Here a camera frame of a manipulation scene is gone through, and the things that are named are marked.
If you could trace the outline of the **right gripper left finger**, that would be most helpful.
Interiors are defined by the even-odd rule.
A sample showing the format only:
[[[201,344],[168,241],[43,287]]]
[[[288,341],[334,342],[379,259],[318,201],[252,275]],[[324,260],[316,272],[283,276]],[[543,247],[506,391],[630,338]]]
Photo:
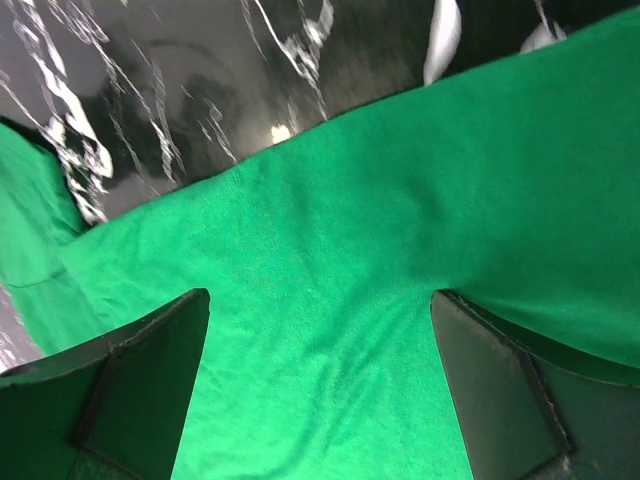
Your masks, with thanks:
[[[209,321],[193,289],[1,375],[4,479],[168,479]]]

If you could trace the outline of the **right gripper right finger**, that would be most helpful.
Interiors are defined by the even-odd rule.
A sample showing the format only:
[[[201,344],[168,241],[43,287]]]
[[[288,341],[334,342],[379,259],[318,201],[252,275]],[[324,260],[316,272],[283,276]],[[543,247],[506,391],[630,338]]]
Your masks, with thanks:
[[[451,291],[433,295],[431,318],[474,478],[638,478],[638,369]]]

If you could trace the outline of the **green t shirt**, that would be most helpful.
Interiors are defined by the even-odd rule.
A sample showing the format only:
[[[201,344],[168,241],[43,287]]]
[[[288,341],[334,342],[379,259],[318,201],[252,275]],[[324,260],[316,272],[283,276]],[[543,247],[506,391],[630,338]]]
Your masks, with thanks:
[[[1,131],[1,275],[56,349],[206,288],[178,479],[465,479],[427,302],[639,362],[639,12],[340,116],[90,232]]]

